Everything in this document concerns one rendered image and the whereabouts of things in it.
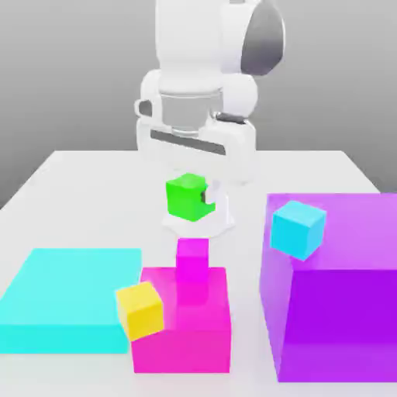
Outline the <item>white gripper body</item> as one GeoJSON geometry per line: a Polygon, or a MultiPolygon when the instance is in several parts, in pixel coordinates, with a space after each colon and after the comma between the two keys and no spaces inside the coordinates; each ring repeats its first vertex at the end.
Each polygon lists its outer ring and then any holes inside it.
{"type": "Polygon", "coordinates": [[[138,151],[149,159],[181,173],[231,184],[244,184],[253,178],[256,130],[250,123],[209,120],[197,133],[184,135],[140,118],[136,141],[138,151]]]}

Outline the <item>small green cube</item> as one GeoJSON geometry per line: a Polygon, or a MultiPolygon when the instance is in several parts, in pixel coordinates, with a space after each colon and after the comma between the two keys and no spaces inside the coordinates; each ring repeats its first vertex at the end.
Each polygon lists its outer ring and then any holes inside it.
{"type": "Polygon", "coordinates": [[[208,185],[201,175],[185,173],[166,182],[167,211],[190,222],[196,222],[216,210],[216,204],[205,202],[208,185]]]}

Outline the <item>small magenta cube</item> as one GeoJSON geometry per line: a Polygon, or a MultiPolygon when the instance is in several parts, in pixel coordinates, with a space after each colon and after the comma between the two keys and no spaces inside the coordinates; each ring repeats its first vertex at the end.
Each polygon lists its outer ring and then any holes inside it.
{"type": "Polygon", "coordinates": [[[202,304],[209,291],[209,239],[179,238],[176,253],[178,302],[202,304]]]}

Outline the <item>small cyan cube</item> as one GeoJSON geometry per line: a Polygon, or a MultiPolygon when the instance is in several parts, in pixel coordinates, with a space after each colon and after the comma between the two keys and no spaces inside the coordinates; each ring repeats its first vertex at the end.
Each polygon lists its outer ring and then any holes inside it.
{"type": "Polygon", "coordinates": [[[289,201],[272,215],[270,247],[305,261],[322,244],[325,224],[325,210],[289,201]]]}

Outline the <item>small yellow cube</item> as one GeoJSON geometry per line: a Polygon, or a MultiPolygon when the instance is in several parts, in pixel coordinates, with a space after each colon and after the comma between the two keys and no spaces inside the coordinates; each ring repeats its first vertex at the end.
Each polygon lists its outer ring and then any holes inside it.
{"type": "Polygon", "coordinates": [[[164,329],[163,301],[149,281],[116,292],[119,321],[130,342],[164,329]]]}

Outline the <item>large pink box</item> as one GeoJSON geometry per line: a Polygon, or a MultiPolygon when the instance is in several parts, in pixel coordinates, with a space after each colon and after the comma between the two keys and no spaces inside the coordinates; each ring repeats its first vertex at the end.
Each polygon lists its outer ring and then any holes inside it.
{"type": "Polygon", "coordinates": [[[147,373],[228,373],[231,318],[225,268],[198,283],[177,281],[175,268],[144,268],[164,304],[164,329],[131,343],[133,370],[147,373]]]}

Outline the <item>large purple box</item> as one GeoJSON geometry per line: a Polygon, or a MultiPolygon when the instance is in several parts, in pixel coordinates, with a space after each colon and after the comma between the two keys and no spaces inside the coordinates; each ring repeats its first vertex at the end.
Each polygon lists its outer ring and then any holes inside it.
{"type": "Polygon", "coordinates": [[[270,194],[259,291],[280,382],[397,382],[397,193],[270,194]],[[271,245],[289,202],[326,213],[305,260],[271,245]]]}

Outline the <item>large cyan box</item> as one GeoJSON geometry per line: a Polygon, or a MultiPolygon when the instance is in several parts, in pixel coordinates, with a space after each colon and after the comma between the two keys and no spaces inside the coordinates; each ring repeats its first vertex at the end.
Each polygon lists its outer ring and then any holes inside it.
{"type": "Polygon", "coordinates": [[[140,280],[137,248],[36,248],[0,298],[0,354],[126,354],[116,291],[140,280]]]}

